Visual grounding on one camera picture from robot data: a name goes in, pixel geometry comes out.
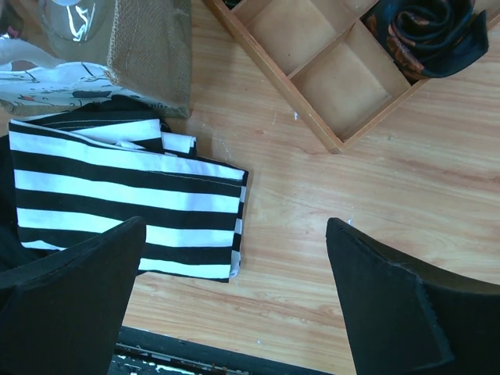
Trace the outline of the clear bottle white cap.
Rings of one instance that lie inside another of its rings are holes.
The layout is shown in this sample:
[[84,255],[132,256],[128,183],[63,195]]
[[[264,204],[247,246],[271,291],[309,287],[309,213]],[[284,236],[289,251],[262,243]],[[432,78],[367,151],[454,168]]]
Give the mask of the clear bottle white cap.
[[40,1],[38,12],[48,43],[67,62],[106,64],[114,1]]

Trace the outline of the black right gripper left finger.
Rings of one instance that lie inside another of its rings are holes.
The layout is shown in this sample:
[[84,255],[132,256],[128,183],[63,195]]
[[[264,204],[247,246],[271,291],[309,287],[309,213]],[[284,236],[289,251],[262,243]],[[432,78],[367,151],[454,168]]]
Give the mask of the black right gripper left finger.
[[1,273],[3,374],[106,374],[145,247],[133,217]]

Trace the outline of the black white striped cloth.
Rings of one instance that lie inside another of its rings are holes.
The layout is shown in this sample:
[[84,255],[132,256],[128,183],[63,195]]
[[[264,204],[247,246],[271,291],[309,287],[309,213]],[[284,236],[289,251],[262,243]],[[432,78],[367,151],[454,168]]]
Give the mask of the black white striped cloth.
[[10,120],[1,139],[2,265],[68,249],[139,216],[140,273],[237,276],[248,173],[201,157],[196,144],[119,95]]

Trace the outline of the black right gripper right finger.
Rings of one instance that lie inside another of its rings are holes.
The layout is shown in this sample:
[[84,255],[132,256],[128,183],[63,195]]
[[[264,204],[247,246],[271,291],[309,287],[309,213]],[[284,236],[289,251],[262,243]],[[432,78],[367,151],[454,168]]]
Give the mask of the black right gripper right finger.
[[327,253],[359,374],[496,374],[499,287],[433,266],[338,218]]

